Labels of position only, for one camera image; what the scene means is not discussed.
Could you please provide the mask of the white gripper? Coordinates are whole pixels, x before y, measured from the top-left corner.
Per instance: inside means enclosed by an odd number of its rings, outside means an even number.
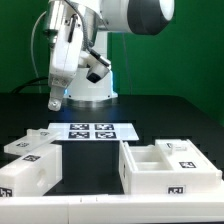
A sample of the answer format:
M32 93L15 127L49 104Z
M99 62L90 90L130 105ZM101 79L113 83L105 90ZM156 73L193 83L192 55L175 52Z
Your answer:
M61 109L64 88L67 88L76 75L83 32L75 27L62 26L58 32L56 44L51 53L49 66L49 86L51 87L48 108L52 111Z

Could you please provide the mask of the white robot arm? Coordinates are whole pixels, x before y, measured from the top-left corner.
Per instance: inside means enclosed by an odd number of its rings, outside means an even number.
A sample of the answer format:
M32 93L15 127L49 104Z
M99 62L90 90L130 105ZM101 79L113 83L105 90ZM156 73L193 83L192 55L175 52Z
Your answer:
M64 103L97 106L115 100L111 61L102 34L157 35L172 20L175 0L49 0L48 108Z

